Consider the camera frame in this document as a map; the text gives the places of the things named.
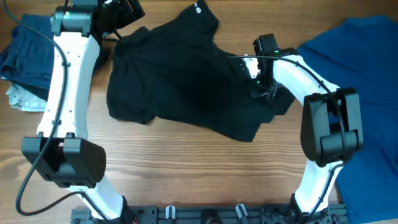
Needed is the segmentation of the black t-shirt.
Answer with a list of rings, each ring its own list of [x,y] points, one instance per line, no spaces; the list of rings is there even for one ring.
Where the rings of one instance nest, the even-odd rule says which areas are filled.
[[[117,42],[109,115],[140,124],[159,117],[251,142],[261,124],[287,112],[294,96],[279,87],[253,98],[244,60],[214,43],[217,28],[206,2],[197,1],[170,22],[141,27]]]

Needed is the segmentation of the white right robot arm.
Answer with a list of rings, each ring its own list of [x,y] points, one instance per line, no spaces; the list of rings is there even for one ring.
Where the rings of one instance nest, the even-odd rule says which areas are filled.
[[[273,34],[259,36],[253,47],[256,54],[243,57],[250,95],[272,102],[285,88],[303,106],[300,142],[307,163],[290,209],[295,218],[319,218],[339,172],[363,148],[359,94],[327,81],[295,49],[279,48]]]

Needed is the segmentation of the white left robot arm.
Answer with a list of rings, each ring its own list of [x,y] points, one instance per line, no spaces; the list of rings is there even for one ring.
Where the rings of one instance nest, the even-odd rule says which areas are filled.
[[[49,97],[34,137],[21,150],[32,171],[86,204],[72,223],[136,223],[126,199],[105,175],[105,150],[88,140],[86,113],[102,40],[142,18],[137,0],[72,1],[52,18],[54,63]]]

